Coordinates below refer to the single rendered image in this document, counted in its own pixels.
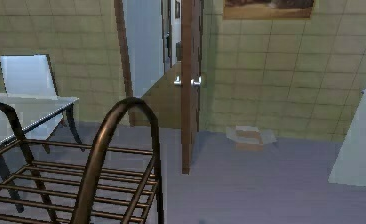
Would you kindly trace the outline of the open cardboard box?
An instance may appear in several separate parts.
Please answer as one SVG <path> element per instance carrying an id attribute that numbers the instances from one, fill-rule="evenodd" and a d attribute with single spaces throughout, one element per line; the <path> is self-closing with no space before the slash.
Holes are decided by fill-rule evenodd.
<path id="1" fill-rule="evenodd" d="M 259 151 L 265 145 L 277 141 L 275 134 L 270 129 L 260 130 L 253 126 L 233 126 L 226 128 L 226 137 L 235 143 L 240 150 Z"/>

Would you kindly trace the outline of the brown wooden room door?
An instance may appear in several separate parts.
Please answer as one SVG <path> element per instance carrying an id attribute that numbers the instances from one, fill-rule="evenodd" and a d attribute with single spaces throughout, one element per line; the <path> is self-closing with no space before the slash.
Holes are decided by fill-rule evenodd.
<path id="1" fill-rule="evenodd" d="M 195 136 L 199 130 L 203 0 L 181 0 L 181 145 L 182 173 L 190 172 Z"/>

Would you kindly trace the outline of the glass table with dark legs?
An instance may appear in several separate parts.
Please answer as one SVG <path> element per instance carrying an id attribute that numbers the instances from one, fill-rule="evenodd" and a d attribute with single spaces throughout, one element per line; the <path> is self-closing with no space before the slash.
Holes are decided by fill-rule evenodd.
<path id="1" fill-rule="evenodd" d="M 63 113 L 75 141 L 81 144 L 74 120 L 77 101 L 77 97 L 0 93 L 0 151 L 17 139 L 15 129 L 21 129 L 28 138 L 48 139 Z"/>

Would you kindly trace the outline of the framed brown picture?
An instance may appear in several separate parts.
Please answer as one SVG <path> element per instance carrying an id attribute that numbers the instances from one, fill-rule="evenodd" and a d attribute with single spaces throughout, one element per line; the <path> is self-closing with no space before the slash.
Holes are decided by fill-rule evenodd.
<path id="1" fill-rule="evenodd" d="M 308 19 L 314 0 L 224 0 L 225 19 Z"/>

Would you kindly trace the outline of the white chair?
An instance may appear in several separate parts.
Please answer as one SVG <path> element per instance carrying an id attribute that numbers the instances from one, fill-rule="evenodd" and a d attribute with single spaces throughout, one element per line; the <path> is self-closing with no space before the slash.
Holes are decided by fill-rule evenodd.
<path id="1" fill-rule="evenodd" d="M 59 96 L 48 55 L 0 56 L 5 93 Z"/>

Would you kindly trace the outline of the pale grey door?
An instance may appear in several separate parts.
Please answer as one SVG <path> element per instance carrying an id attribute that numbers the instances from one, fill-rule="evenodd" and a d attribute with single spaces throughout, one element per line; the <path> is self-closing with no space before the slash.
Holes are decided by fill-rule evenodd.
<path id="1" fill-rule="evenodd" d="M 328 178 L 329 183 L 366 187 L 366 87 Z"/>

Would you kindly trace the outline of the brown metal slatted chair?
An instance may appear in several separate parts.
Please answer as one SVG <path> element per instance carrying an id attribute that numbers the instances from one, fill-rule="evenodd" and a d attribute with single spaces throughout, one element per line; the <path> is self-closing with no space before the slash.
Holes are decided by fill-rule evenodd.
<path id="1" fill-rule="evenodd" d="M 152 146 L 142 172 L 106 163 L 110 142 L 126 112 L 139 108 L 150 122 Z M 0 224 L 166 224 L 158 119 L 141 99 L 116 103 L 92 143 L 17 139 L 0 151 Z"/>

